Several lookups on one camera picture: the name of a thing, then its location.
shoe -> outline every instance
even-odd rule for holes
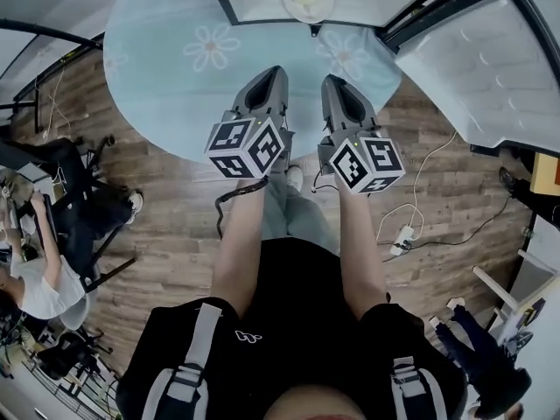
[[[462,297],[451,298],[449,302],[447,302],[447,308],[453,312],[458,306],[465,306],[465,300]]]
[[[429,322],[430,322],[430,325],[434,327],[434,330],[436,329],[436,327],[437,327],[439,324],[442,323],[441,320],[439,320],[439,317],[438,317],[438,316],[434,316],[433,318],[431,318],[431,319],[429,320]]]
[[[301,192],[301,189],[304,186],[304,172],[301,168],[295,164],[288,168],[286,172],[287,184],[289,186],[293,186],[297,192]]]
[[[500,175],[500,182],[504,186],[504,188],[508,190],[510,193],[513,193],[515,182],[517,181],[517,179],[514,178],[514,176],[512,176],[512,174],[503,166],[500,168],[499,175]]]
[[[19,220],[19,225],[21,226],[21,229],[24,231],[25,234],[35,235],[35,230],[37,230],[35,226],[35,221],[28,214],[25,214]]]
[[[130,216],[130,219],[126,221],[126,224],[132,224],[134,222],[137,214],[140,212],[140,210],[142,210],[142,207],[144,206],[144,197],[140,192],[135,190],[129,196],[129,202],[130,204],[132,204],[132,215]]]

white logo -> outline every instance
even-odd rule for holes
[[[248,332],[240,332],[239,330],[235,330],[235,334],[237,335],[238,340],[246,340],[249,344],[255,344],[258,340],[261,340],[263,338],[263,336],[250,334]]]
[[[224,144],[237,144],[237,137],[243,132],[243,126],[237,125],[231,129],[229,136],[222,140],[216,141],[217,146],[223,146]]]

flower pattern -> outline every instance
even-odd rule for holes
[[[363,66],[369,62],[370,56],[359,46],[360,39],[357,34],[351,34],[343,41],[337,32],[326,31],[321,36],[316,53],[332,60],[332,74],[340,76],[346,72],[353,80],[361,81],[364,76]]]
[[[196,73],[202,72],[212,62],[218,70],[228,66],[228,58],[224,52],[237,50],[242,44],[238,38],[228,36],[229,24],[218,24],[214,27],[212,35],[206,26],[199,26],[194,30],[199,42],[185,45],[183,54],[185,56],[196,55],[192,68]]]
[[[111,47],[103,46],[103,68],[107,79],[118,78],[118,68],[128,61],[129,55],[123,52],[123,44],[114,44]]]

light blue jeans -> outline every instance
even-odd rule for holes
[[[288,186],[285,173],[274,172],[266,185],[262,239],[286,236],[312,242],[335,255],[339,254],[339,242],[319,206],[302,197],[293,186]]]

plate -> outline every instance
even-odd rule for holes
[[[328,18],[334,9],[334,0],[318,0],[312,5],[303,5],[293,0],[282,0],[285,9],[305,24],[318,24]]]

